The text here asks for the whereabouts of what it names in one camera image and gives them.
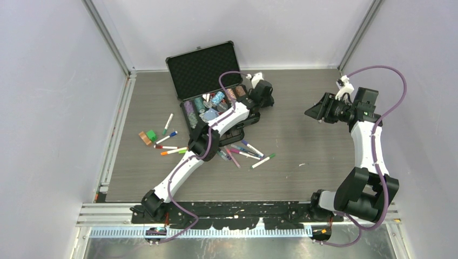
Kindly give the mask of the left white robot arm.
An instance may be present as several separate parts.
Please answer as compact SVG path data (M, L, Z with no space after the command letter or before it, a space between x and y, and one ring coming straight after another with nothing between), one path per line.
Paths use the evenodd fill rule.
M272 84L263 79L252 79L251 83L253 88L249 94L232 100L227 111L208 122L197 123L180 162L160 184L144 195L139 206L130 208L134 216L160 223L165 218L168 204L176 202L173 197L182 184L204 162L216 155L220 137L255 110L273 105Z

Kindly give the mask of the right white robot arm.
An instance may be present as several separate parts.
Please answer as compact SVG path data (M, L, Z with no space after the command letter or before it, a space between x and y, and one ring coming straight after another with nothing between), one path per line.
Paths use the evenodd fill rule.
M385 205L393 201L399 181L389 176L380 144L382 122L375 113L377 90L359 88L352 103L326 92L305 115L326 123L345 122L353 139L355 166L337 191L319 189L311 196L308 214L323 221L332 212L342 212L377 223Z

